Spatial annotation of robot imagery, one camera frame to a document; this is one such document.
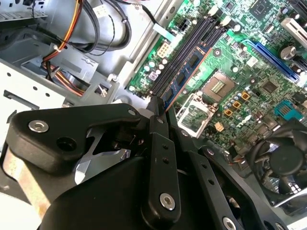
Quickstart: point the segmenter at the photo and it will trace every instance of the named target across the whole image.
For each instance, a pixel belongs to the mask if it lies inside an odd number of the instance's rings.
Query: orange wire
[[[63,39],[63,42],[61,43],[61,45],[59,46],[59,50],[62,50],[65,46],[65,44],[67,43],[67,39],[70,37],[70,35],[72,34],[72,31],[73,31],[73,28],[77,22],[77,15],[79,14],[80,12],[80,7],[78,8],[78,0],[76,0],[76,5],[75,5],[75,10],[74,10],[74,13],[73,13],[73,17],[72,17],[72,21],[71,21],[71,24],[69,26],[69,29]],[[54,51],[52,54],[48,55],[47,57],[43,58],[43,61],[46,62],[50,59],[52,59],[55,55],[57,55],[59,52],[58,51]]]

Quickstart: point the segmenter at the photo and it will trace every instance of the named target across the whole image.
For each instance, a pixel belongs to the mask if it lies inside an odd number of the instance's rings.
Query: motherboard
[[[307,2],[184,0],[128,90],[174,106],[178,125],[236,162],[296,118],[304,122]]]

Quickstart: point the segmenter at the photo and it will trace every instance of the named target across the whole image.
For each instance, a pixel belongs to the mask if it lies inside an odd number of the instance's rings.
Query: expansion slot
[[[307,32],[293,18],[285,18],[281,25],[285,28],[305,49],[307,49]]]
[[[253,43],[249,39],[243,41],[247,45],[253,47],[258,53],[260,53],[265,59],[267,59],[273,66],[275,66],[286,78],[296,82],[300,79],[300,76],[296,74],[292,69],[286,66],[282,61],[275,57],[264,45],[260,42]]]
[[[174,79],[171,81],[161,98],[165,103],[165,110],[175,102],[177,96],[181,93],[189,79],[198,70],[201,63],[206,59],[212,47],[219,38],[227,31],[224,26],[214,26],[212,30],[205,33],[192,51],[185,58],[181,68],[175,73]]]
[[[176,55],[167,64],[165,70],[162,71],[159,78],[155,81],[151,88],[153,95],[161,96],[165,89],[164,86],[173,79],[174,74],[178,71],[180,66],[182,66],[191,50],[200,39],[206,35],[206,33],[213,29],[215,24],[216,20],[213,17],[203,18],[197,23],[185,43],[181,46],[180,50],[177,51]]]

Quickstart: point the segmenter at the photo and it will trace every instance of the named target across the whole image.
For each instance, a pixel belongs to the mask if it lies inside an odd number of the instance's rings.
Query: chip
[[[246,101],[250,98],[250,95],[246,92],[243,92],[241,97]]]
[[[178,74],[178,76],[176,77],[177,85],[180,86],[185,78],[186,76],[184,75],[184,73]]]
[[[229,9],[229,10],[232,10],[233,9],[233,4],[230,2],[226,5],[226,8]]]
[[[173,89],[170,89],[169,91],[167,91],[165,93],[165,99],[166,101],[170,101],[172,99],[172,97],[174,96],[174,92],[173,92]]]
[[[238,109],[238,108],[241,107],[241,104],[240,104],[239,102],[235,102],[235,103],[233,104],[233,107],[236,108],[236,109]]]
[[[225,74],[215,71],[202,88],[202,92],[216,102],[227,96],[236,84]]]
[[[195,55],[195,54],[193,54],[193,56],[190,58],[190,60],[189,60],[189,65],[191,66],[191,67],[194,67],[194,66],[196,66],[196,64],[197,64],[197,62],[199,61],[200,59],[199,59],[199,57],[197,56],[197,55]]]
[[[266,83],[264,83],[261,87],[268,93],[272,93],[278,88],[269,80]]]
[[[259,21],[263,20],[265,16],[270,12],[273,5],[269,2],[269,0],[256,0],[249,12]]]

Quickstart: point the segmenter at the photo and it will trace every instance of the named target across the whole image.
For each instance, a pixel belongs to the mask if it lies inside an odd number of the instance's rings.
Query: ram slot
[[[179,73],[182,73],[184,69],[186,69],[186,67],[188,66],[188,63],[184,62],[183,64],[181,64],[180,66],[181,68],[175,72],[174,78],[172,79],[171,83],[167,86],[166,90],[163,91],[162,96],[161,96],[161,98],[164,101],[166,111],[175,102],[176,98],[182,92],[185,85],[188,83],[191,77],[193,77],[195,72],[198,70],[199,66],[209,55],[212,47],[215,45],[215,43],[221,38],[221,36],[226,31],[227,31],[227,28],[224,26],[215,26],[208,34],[206,34],[205,36],[202,37],[201,40],[199,40],[196,46],[193,47],[193,49],[188,54],[188,56],[191,57],[193,54],[196,54],[201,49],[202,59],[197,63],[196,67],[190,69],[189,72],[185,73],[185,77],[182,80],[178,80],[178,78],[180,78]]]
[[[153,95],[159,95],[158,93],[161,91],[161,88],[163,88],[165,84],[168,84],[171,81],[172,77],[174,76],[174,72],[180,68],[187,55],[189,55],[200,38],[204,36],[208,31],[212,30],[215,24],[216,20],[213,17],[204,18],[197,24],[197,26],[193,29],[192,33],[187,38],[186,42],[182,45],[172,60],[167,64],[165,70],[160,74],[158,80],[156,80],[152,86],[151,91]]]

